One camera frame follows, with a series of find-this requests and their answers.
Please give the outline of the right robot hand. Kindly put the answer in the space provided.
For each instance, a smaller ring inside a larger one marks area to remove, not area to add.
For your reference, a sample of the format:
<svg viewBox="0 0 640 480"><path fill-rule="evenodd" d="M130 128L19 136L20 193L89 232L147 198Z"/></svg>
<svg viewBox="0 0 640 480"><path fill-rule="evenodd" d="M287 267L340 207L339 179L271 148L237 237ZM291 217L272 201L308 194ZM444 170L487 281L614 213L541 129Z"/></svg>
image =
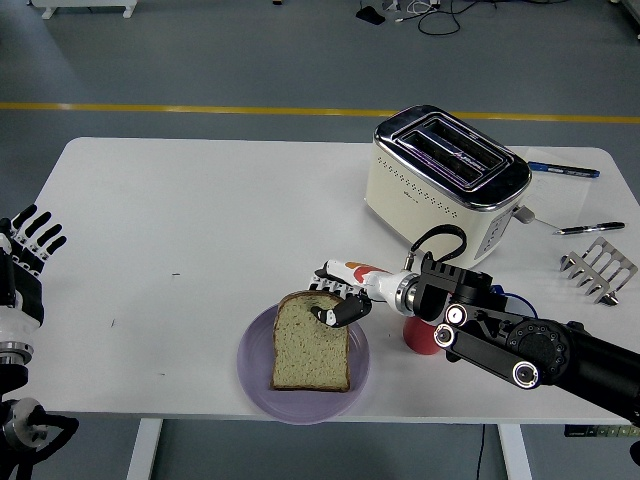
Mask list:
<svg viewBox="0 0 640 480"><path fill-rule="evenodd" d="M408 292L417 275L402 270L390 273L378 267L357 262L328 260L314 275L320 287L336 293L340 300L331 308L313 306L311 314L331 328L342 328L368 315L373 302L385 302L401 315L411 316Z"/></svg>

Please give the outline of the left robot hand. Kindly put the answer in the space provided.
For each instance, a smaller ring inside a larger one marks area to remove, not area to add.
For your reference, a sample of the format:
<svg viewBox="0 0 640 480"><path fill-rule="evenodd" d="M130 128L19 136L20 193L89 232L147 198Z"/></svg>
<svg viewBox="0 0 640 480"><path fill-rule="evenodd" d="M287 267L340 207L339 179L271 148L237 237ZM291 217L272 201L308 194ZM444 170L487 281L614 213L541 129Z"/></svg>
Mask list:
<svg viewBox="0 0 640 480"><path fill-rule="evenodd" d="M44 321L40 276L67 241L49 211L34 204L1 219L1 342L28 342Z"/></svg>

